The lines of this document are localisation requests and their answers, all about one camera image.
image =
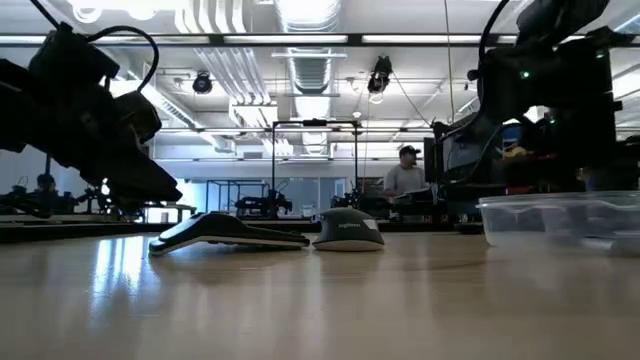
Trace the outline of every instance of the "air duct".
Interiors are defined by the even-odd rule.
[[[276,0],[276,10],[283,32],[336,32],[339,25],[340,0],[314,0],[302,2],[299,0]],[[328,54],[329,48],[290,48],[289,54]],[[318,95],[331,91],[333,81],[331,58],[301,58],[288,59],[291,88],[298,95],[295,98],[297,116],[305,119],[326,119],[330,113],[331,99]],[[318,139],[303,134],[303,144],[310,154],[321,154],[327,147],[318,146],[327,143],[327,135],[322,134]]]

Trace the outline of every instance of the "gray shirt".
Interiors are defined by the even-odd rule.
[[[418,167],[404,169],[400,165],[394,166],[384,178],[384,189],[393,190],[398,195],[409,191],[417,191],[427,187],[424,181],[424,170]]]

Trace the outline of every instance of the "table surface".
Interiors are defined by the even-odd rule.
[[[637,359],[640,260],[396,234],[377,253],[2,246],[3,359]]]

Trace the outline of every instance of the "spotlight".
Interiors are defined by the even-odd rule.
[[[377,95],[382,99],[382,93],[389,85],[389,75],[393,73],[393,67],[391,66],[391,60],[388,56],[378,56],[378,62],[371,72],[371,78],[369,79],[369,96]]]
[[[198,76],[193,81],[193,91],[196,94],[208,94],[213,89],[211,80],[209,79],[209,73],[207,71],[199,71]]]

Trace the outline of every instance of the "plastic container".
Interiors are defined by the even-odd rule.
[[[640,192],[500,196],[478,208],[492,246],[640,255]]]

